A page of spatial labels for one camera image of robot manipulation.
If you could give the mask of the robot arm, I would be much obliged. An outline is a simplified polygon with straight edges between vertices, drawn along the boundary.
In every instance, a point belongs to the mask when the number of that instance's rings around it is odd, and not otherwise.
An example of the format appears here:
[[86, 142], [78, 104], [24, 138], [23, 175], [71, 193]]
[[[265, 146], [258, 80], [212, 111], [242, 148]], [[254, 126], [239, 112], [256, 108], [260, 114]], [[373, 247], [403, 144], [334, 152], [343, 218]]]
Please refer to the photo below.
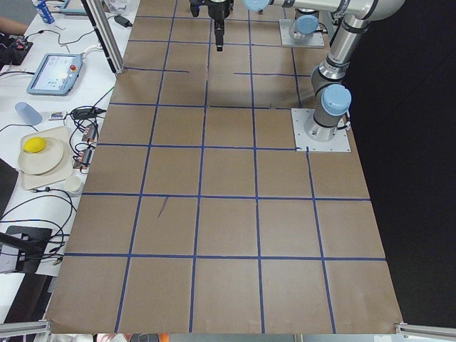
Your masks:
[[324, 33], [319, 21], [319, 11], [315, 9], [295, 9], [294, 21], [289, 29], [291, 37], [301, 40], [314, 33]]
[[342, 21], [334, 31], [327, 57], [311, 74], [316, 111], [306, 122], [309, 137], [322, 142], [329, 141], [338, 131], [339, 120], [348, 113], [350, 105], [338, 109], [334, 100], [341, 95], [350, 96], [341, 85], [350, 64], [350, 58], [368, 30], [369, 23], [392, 16], [404, 4], [403, 1], [244, 1], [250, 11], [260, 12], [267, 6], [294, 8], [296, 15], [293, 28], [305, 21], [318, 21], [314, 12], [329, 11]]

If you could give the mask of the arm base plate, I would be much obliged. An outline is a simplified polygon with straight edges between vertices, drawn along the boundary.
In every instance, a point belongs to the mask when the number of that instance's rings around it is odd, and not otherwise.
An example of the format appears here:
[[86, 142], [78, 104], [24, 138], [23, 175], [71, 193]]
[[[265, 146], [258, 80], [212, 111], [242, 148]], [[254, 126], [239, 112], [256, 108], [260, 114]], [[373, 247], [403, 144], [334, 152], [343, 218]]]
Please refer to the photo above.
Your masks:
[[302, 34], [294, 31], [293, 19], [280, 19], [279, 28], [281, 44], [285, 47], [323, 48], [325, 46], [323, 35], [320, 32]]
[[292, 108], [292, 123], [296, 150], [299, 152], [350, 152], [344, 121], [337, 126], [323, 128], [314, 122], [313, 108]]

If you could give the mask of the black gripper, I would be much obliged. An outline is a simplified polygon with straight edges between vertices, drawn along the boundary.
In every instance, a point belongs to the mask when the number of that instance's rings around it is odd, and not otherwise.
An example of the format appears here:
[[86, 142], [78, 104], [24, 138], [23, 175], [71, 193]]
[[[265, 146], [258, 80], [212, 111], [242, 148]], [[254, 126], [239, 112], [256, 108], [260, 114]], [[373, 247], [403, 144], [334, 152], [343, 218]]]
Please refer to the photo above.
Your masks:
[[232, 0], [206, 1], [208, 14], [214, 19], [214, 36], [217, 52], [223, 51], [224, 46], [224, 20], [230, 15], [234, 7]]

